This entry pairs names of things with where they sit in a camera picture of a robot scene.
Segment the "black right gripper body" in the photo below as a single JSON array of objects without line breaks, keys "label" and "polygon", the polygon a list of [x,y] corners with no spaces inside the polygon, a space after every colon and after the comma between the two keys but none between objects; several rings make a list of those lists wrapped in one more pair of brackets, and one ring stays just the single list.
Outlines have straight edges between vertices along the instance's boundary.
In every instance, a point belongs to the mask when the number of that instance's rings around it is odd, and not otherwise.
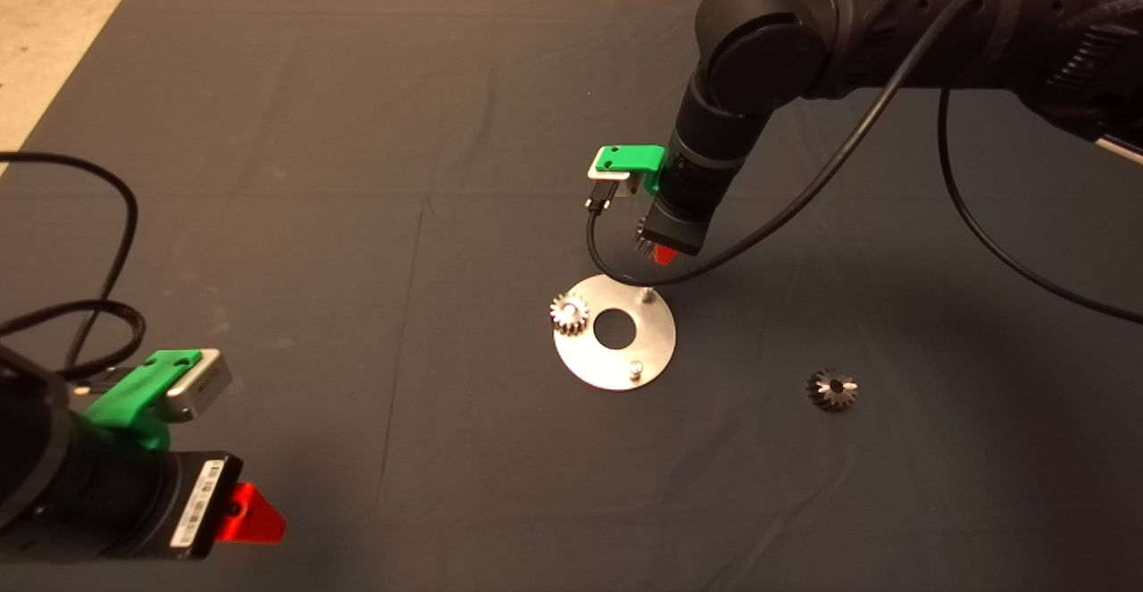
[{"label": "black right gripper body", "polygon": [[726,171],[661,171],[657,192],[641,222],[641,239],[695,257],[728,189],[730,174]]}]

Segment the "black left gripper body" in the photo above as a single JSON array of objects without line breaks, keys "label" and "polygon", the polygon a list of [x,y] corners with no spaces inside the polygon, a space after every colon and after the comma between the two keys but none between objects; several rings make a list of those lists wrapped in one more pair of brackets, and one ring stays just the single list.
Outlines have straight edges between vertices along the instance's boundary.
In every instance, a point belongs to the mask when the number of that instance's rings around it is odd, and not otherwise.
[{"label": "black left gripper body", "polygon": [[229,451],[150,451],[142,477],[114,488],[115,523],[103,531],[96,559],[201,561],[243,461]]}]

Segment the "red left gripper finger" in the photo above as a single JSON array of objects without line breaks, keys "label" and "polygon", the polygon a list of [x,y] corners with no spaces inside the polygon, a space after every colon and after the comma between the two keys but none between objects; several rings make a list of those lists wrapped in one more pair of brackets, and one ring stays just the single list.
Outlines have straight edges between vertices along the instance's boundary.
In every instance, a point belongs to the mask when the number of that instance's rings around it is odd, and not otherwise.
[{"label": "red left gripper finger", "polygon": [[238,482],[229,494],[217,527],[217,542],[278,544],[287,529],[285,515],[250,482]]}]

